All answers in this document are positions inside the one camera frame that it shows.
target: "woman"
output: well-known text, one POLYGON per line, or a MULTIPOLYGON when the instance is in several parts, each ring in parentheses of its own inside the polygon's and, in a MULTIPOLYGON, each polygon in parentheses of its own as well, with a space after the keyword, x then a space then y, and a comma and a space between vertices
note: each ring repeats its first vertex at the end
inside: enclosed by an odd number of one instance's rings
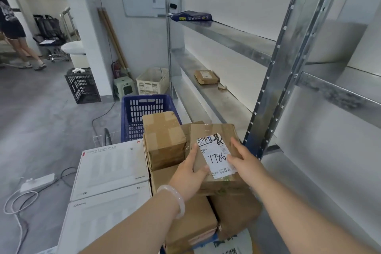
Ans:
POLYGON ((19 69, 32 68, 24 51, 37 60, 38 67, 34 70, 40 71, 46 68, 46 64, 44 64, 40 57, 26 43, 25 31, 20 21, 14 15, 12 8, 9 6, 8 0, 0 0, 0 8, 1 31, 14 50, 20 55, 23 62, 23 65, 20 66, 19 69))
MULTIPOLYGON (((241 178, 260 196, 264 207, 291 254, 377 254, 356 241, 272 178, 262 163, 234 138, 231 143, 243 160, 227 156, 241 178)), ((178 196, 187 201, 196 194, 209 169, 193 173, 197 144, 183 161, 166 189, 157 192, 115 230, 103 234, 79 254, 156 254, 173 219, 180 211, 178 196)))

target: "white box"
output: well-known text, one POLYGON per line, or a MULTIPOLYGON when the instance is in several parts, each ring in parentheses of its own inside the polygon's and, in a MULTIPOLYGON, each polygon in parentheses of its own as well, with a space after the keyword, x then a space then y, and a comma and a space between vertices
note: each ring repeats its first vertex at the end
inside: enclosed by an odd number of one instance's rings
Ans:
POLYGON ((144 182, 71 202, 56 254, 77 254, 134 213, 150 197, 150 184, 144 182))
POLYGON ((143 139, 82 152, 70 201, 149 180, 143 139))

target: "white cable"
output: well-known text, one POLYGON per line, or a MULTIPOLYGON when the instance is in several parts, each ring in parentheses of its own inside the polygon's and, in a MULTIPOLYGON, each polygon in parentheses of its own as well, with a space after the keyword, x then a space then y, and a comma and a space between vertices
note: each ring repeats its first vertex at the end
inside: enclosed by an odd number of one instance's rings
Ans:
POLYGON ((19 240, 19 245, 17 246, 17 250, 16 250, 16 253, 15 253, 15 254, 18 254, 19 251, 20 251, 21 242, 22 242, 22 234, 23 234, 22 226, 21 226, 19 217, 17 216, 17 213, 20 213, 22 210, 25 210, 26 208, 28 208, 31 204, 33 204, 33 203, 36 201, 36 199, 37 199, 37 197, 38 197, 38 193, 37 193, 36 191, 29 191, 29 192, 25 192, 25 193, 23 193, 23 194, 21 194, 21 195, 18 195, 18 196, 16 197, 16 199, 14 199, 14 200, 12 201, 12 203, 11 203, 11 212, 7 212, 7 204, 8 204, 8 202, 9 202, 9 200, 13 197, 14 194, 17 194, 18 192, 20 192, 20 190, 17 190, 16 192, 14 192, 14 193, 7 199, 7 201, 6 201, 5 204, 4 204, 4 208, 3 208, 3 212, 4 212, 4 214, 6 214, 6 215, 14 215, 14 216, 15 216, 15 218, 16 218, 16 220, 17 220, 17 224, 18 224, 18 226, 19 226, 19 228, 20 228, 20 240, 19 240), (14 208, 13 208, 13 204, 14 204, 19 198, 21 198, 22 196, 24 196, 24 195, 26 195, 26 194, 31 194, 31 193, 34 194, 35 198, 34 198, 29 204, 27 204, 26 206, 24 206, 24 207, 22 207, 21 209, 15 211, 14 208))

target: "blue plastic crate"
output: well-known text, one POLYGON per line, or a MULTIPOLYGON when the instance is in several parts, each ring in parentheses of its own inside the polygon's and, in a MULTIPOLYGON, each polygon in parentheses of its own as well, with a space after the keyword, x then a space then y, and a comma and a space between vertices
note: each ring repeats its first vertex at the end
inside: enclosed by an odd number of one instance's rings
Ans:
POLYGON ((120 141, 132 141, 143 137, 142 116, 172 111, 181 120, 169 95, 127 95, 121 100, 120 141))

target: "blue package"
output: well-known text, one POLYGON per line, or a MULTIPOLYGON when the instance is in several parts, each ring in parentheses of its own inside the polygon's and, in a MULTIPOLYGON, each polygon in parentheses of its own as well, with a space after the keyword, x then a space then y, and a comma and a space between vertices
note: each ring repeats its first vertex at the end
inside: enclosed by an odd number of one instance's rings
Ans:
POLYGON ((211 21, 212 14, 196 11, 184 11, 171 16, 174 21, 211 21))

